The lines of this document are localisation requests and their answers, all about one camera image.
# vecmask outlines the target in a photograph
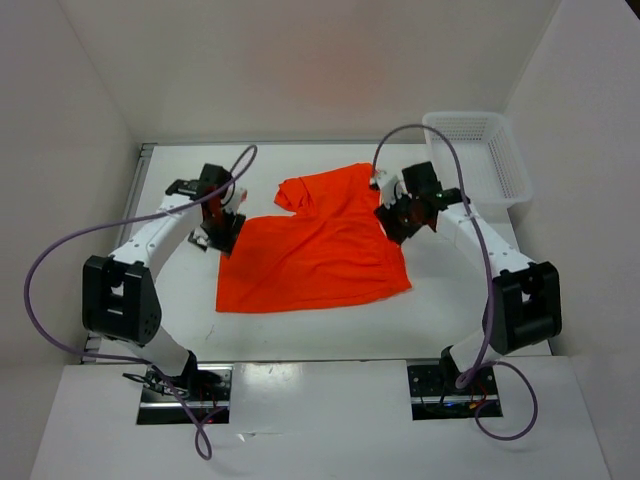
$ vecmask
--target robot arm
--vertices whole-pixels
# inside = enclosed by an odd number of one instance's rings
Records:
[[[165,192],[158,212],[202,198],[230,178],[223,168],[205,165],[199,180],[176,180]],[[157,365],[179,388],[199,392],[202,384],[216,383],[206,378],[209,372],[198,371],[195,355],[162,328],[154,284],[171,254],[197,227],[206,233],[210,246],[231,254],[245,220],[237,214],[245,197],[246,190],[234,185],[200,209],[167,213],[145,224],[108,257],[90,257],[82,279],[85,328]]]
[[[405,187],[395,175],[379,173],[372,188],[381,192],[375,210],[387,237],[399,245],[423,225],[447,238],[480,272],[484,259],[473,224],[462,203],[460,190],[443,190],[431,162],[403,171]],[[536,263],[509,245],[471,205],[488,249],[494,298],[493,330],[483,361],[496,360],[560,333],[558,271],[549,262]],[[475,362],[484,328],[447,347],[441,358],[445,382],[453,389],[455,378]]]

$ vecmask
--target t-shirt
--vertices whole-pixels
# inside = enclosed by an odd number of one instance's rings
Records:
[[[359,305],[411,288],[400,247],[373,211],[371,165],[358,163],[280,185],[294,216],[247,220],[221,257],[216,310],[267,313]]]

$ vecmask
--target plastic basket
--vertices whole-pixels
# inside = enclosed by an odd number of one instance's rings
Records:
[[[433,112],[422,119],[453,144],[460,158],[467,196],[476,204],[510,207],[533,196],[531,181],[503,115],[491,112]],[[458,186],[451,152],[425,130],[428,153],[444,188]]]

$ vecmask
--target white table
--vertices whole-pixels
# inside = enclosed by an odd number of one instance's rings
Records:
[[[207,427],[211,462],[191,425],[137,426],[141,366],[65,368],[31,479],[609,478],[569,359],[515,358],[537,389],[540,416],[525,438],[498,442],[473,420],[412,421],[403,361],[237,364],[227,425]],[[495,370],[502,435],[531,415],[521,380]]]
[[[156,147],[136,215],[155,211],[175,179],[198,178],[204,163],[229,168],[246,145]],[[265,144],[240,184],[249,190],[248,218],[289,215],[273,203],[278,185],[292,177],[370,162],[375,144]],[[397,171],[427,158],[424,145],[387,145],[379,168]],[[487,221],[516,245],[506,210]],[[483,277],[461,253],[423,228],[403,245],[413,289],[368,305],[276,314],[215,311],[219,254],[183,242],[156,287],[163,327],[201,361],[303,361],[439,357],[441,350],[480,325],[486,300]],[[103,341],[102,353],[126,354]],[[549,355],[546,342],[517,352]]]

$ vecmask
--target cable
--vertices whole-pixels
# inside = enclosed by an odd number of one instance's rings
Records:
[[[247,164],[244,166],[244,168],[242,170],[240,170],[240,172],[237,175],[232,176],[231,179],[228,182],[226,182],[224,185],[222,185],[220,188],[214,190],[213,192],[205,195],[204,197],[202,197],[202,198],[200,198],[198,200],[195,200],[193,202],[187,203],[185,205],[180,205],[179,207],[175,207],[175,208],[172,208],[170,210],[163,211],[163,212],[153,213],[153,214],[150,214],[150,215],[143,215],[141,217],[128,218],[128,219],[125,219],[125,220],[117,220],[117,221],[114,221],[114,222],[108,222],[108,223],[103,223],[103,224],[100,224],[100,225],[95,225],[93,227],[84,228],[82,230],[78,230],[77,232],[70,233],[70,234],[60,238],[59,240],[56,240],[51,245],[49,245],[47,248],[45,248],[44,251],[40,255],[38,255],[38,257],[33,262],[33,265],[31,265],[31,267],[29,268],[29,271],[27,272],[27,276],[25,277],[25,280],[24,280],[23,299],[24,299],[24,306],[25,306],[25,309],[27,311],[27,315],[29,316],[29,319],[31,320],[31,323],[33,324],[34,328],[38,331],[38,333],[40,335],[42,335],[45,338],[45,340],[47,340],[49,343],[51,343],[54,347],[56,347],[56,348],[58,348],[58,349],[60,349],[60,350],[62,350],[64,352],[70,353],[72,355],[77,355],[79,357],[102,358],[102,359],[105,359],[105,360],[119,360],[119,361],[126,361],[126,362],[143,364],[143,365],[150,365],[151,368],[167,384],[167,386],[171,390],[171,393],[173,393],[173,395],[176,397],[176,400],[178,400],[180,405],[182,405],[182,408],[185,410],[185,413],[189,417],[189,420],[191,420],[191,422],[196,427],[196,430],[197,430],[196,438],[195,438],[196,450],[198,452],[198,455],[200,455],[205,460],[210,460],[211,459],[211,457],[213,456],[213,450],[211,448],[211,442],[209,441],[209,438],[207,437],[207,434],[206,434],[206,432],[204,431],[204,428],[203,428],[204,420],[201,423],[193,415],[193,413],[191,412],[191,410],[187,406],[186,402],[184,401],[184,399],[182,398],[182,396],[180,395],[180,393],[178,392],[176,387],[171,383],[171,380],[169,379],[169,377],[167,375],[165,375],[158,367],[156,367],[155,365],[152,365],[151,362],[149,362],[147,360],[144,360],[142,358],[130,357],[130,356],[125,356],[125,355],[106,355],[106,354],[102,354],[102,353],[85,352],[83,350],[79,350],[79,349],[70,347],[68,345],[65,345],[64,343],[60,342],[59,340],[57,340],[56,338],[51,336],[49,334],[49,332],[47,332],[44,329],[44,327],[42,326],[42,324],[38,320],[38,317],[36,316],[36,314],[35,314],[35,312],[33,310],[33,305],[32,305],[32,302],[31,302],[31,283],[33,281],[33,276],[35,275],[36,270],[38,269],[40,264],[44,261],[44,259],[47,258],[47,256],[51,252],[53,252],[56,248],[58,248],[59,246],[65,244],[65,243],[67,243],[70,240],[73,240],[74,238],[80,237],[82,235],[86,235],[88,233],[97,232],[99,230],[105,230],[107,228],[118,227],[120,225],[129,225],[129,224],[138,223],[138,222],[147,222],[147,221],[150,221],[150,220],[155,220],[157,218],[162,218],[162,217],[164,217],[166,215],[173,215],[173,214],[181,212],[183,210],[187,210],[188,208],[192,208],[192,207],[195,207],[197,205],[201,205],[201,204],[203,204],[205,202],[208,202],[212,198],[217,197],[223,191],[225,191],[231,184],[235,185],[235,182],[245,174],[245,172],[249,169],[249,167],[251,167],[251,165],[253,164],[253,161],[256,158],[256,155],[258,154],[258,147],[256,145],[249,145],[240,154],[238,159],[235,161],[235,163],[231,167],[230,173],[233,175],[233,172],[235,171],[237,166],[240,164],[240,162],[244,159],[244,157],[246,156],[246,154],[249,151],[252,152],[251,153],[251,157],[247,161]],[[206,448],[206,450],[207,450],[206,453],[203,452],[200,449],[200,445],[199,445],[200,436],[204,439],[205,445],[207,447]]]
[[[474,385],[477,385],[480,391],[482,392],[482,398],[477,402],[475,402],[473,399],[474,390],[475,390]],[[483,405],[487,401],[487,397],[489,396],[487,389],[484,388],[484,385],[482,384],[482,382],[480,382],[480,380],[476,379],[474,385],[471,385],[471,399],[469,400],[469,408],[471,410],[478,408],[480,405]]]
[[[487,282],[487,308],[485,310],[486,324],[485,324],[485,330],[484,330],[484,338],[482,339],[482,345],[480,346],[480,350],[478,351],[478,356],[476,357],[476,360],[474,361],[471,368],[465,372],[462,372],[460,376],[456,378],[456,382],[455,382],[456,388],[459,388],[462,390],[467,386],[469,386],[469,384],[473,381],[476,374],[478,373],[478,370],[483,368],[482,360],[484,359],[484,356],[487,353],[487,349],[489,348],[489,341],[491,339],[491,334],[493,332],[495,299],[493,297],[493,275],[491,274],[491,260],[489,259],[487,244],[484,240],[484,236],[482,235],[482,230],[480,230],[480,225],[478,224],[478,221],[476,220],[475,216],[473,215],[473,212],[471,211],[471,205],[469,203],[469,199],[467,198],[467,194],[464,187],[464,179],[462,177],[462,167],[460,166],[460,159],[458,158],[458,153],[456,152],[456,149],[453,147],[453,144],[449,141],[447,137],[444,136],[442,132],[440,132],[439,130],[433,127],[429,127],[428,125],[423,125],[422,123],[410,123],[407,125],[401,125],[399,127],[394,128],[389,133],[387,133],[384,137],[382,137],[382,140],[380,140],[380,142],[378,143],[378,146],[376,148],[376,153],[374,154],[373,161],[371,162],[371,178],[372,179],[375,178],[376,165],[378,163],[378,156],[380,155],[380,150],[382,149],[382,146],[386,143],[386,141],[389,139],[389,137],[391,137],[397,132],[400,132],[402,130],[407,130],[410,128],[421,128],[423,130],[427,130],[431,133],[436,134],[449,148],[449,151],[453,156],[453,161],[456,165],[456,171],[458,175],[458,184],[460,187],[460,194],[462,196],[462,204],[464,205],[465,212],[469,217],[469,220],[471,220],[471,225],[473,226],[476,236],[478,237],[478,243],[480,244],[480,251],[482,252],[482,260],[484,262],[485,279]],[[513,435],[511,437],[498,437],[497,435],[490,433],[486,428],[481,426],[480,422],[477,419],[476,419],[476,422],[478,423],[478,426],[480,427],[480,429],[484,433],[489,435],[491,438],[495,438],[496,440],[517,440],[518,438],[522,438],[524,435],[529,433],[533,428],[533,425],[535,424],[538,418],[538,400],[536,398],[536,394],[533,390],[533,387],[531,387],[531,384],[529,383],[529,381],[526,379],[526,377],[520,370],[518,370],[516,367],[514,367],[510,363],[506,363],[506,362],[494,362],[494,363],[489,363],[485,365],[488,366],[492,364],[506,366],[514,370],[518,375],[520,375],[520,377],[524,380],[525,384],[527,385],[529,392],[531,393],[531,398],[533,399],[533,403],[534,403],[534,416],[530,424],[522,432],[516,435]],[[481,410],[481,408],[476,409],[476,418],[479,410]]]
[[[442,382],[442,393],[440,394],[440,400],[438,400],[438,406],[441,407],[444,404],[444,397],[447,393],[447,386]]]
[[[480,412],[482,411],[482,409],[487,405],[496,403],[496,400],[488,400],[476,407],[476,414],[475,414],[476,425],[478,425],[478,428],[482,431],[482,433],[493,438],[494,440],[500,440],[503,442],[518,440],[519,438],[522,438],[527,433],[529,433],[533,428],[533,426],[536,424],[536,421],[538,420],[538,397],[533,387],[531,386],[531,383],[527,379],[527,377],[525,377],[524,373],[522,373],[522,371],[516,366],[511,365],[510,363],[507,363],[507,362],[495,361],[495,362],[484,363],[483,365],[480,366],[480,368],[482,369],[482,368],[490,367],[493,365],[500,365],[502,367],[510,368],[511,370],[513,370],[518,374],[518,376],[522,379],[524,384],[527,386],[527,390],[529,390],[529,394],[531,395],[531,400],[533,401],[533,414],[531,415],[531,420],[529,421],[529,424],[521,432],[516,433],[515,435],[507,435],[507,436],[496,435],[495,433],[492,433],[489,430],[487,430],[485,426],[482,425],[482,423],[480,423]]]

